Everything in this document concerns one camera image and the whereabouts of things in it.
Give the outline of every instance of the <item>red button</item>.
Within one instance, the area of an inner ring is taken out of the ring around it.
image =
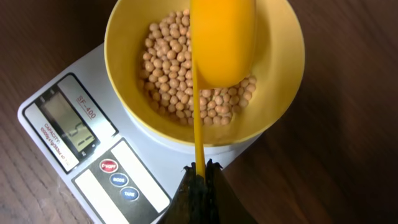
[[[104,159],[103,161],[100,162],[99,168],[102,171],[110,174],[110,173],[117,171],[117,169],[119,168],[119,165],[113,159]]]

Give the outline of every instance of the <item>digital kitchen scale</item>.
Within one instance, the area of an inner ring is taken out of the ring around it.
[[[34,93],[18,119],[95,223],[155,223],[195,161],[193,146],[158,136],[116,96],[103,45]],[[223,167],[256,139],[205,148]]]

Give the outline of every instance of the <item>yellow bowl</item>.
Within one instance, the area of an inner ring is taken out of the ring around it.
[[[153,132],[193,145],[193,128],[153,111],[137,87],[144,40],[151,22],[188,8],[189,0],[119,0],[106,28],[105,62],[112,86],[127,110]],[[304,70],[300,24],[286,0],[257,0],[257,41],[252,74],[257,90],[249,106],[227,126],[205,126],[205,146],[224,146],[250,139],[285,113],[299,89]]]

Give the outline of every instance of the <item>wooden table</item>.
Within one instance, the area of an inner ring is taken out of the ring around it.
[[[397,223],[398,1],[290,2],[302,86],[225,174],[259,223]],[[114,3],[0,1],[0,223],[91,222],[17,109],[102,43]]]

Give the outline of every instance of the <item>button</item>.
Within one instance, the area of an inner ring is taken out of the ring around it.
[[[119,165],[113,159],[104,159],[103,161],[100,162],[99,168],[103,172],[110,174],[110,173],[117,171],[117,169],[119,168]]]
[[[120,194],[130,202],[137,200],[139,197],[139,192],[134,187],[125,187],[120,191]]]
[[[129,178],[122,173],[112,174],[109,180],[111,181],[111,184],[113,184],[115,187],[124,187],[129,182]]]

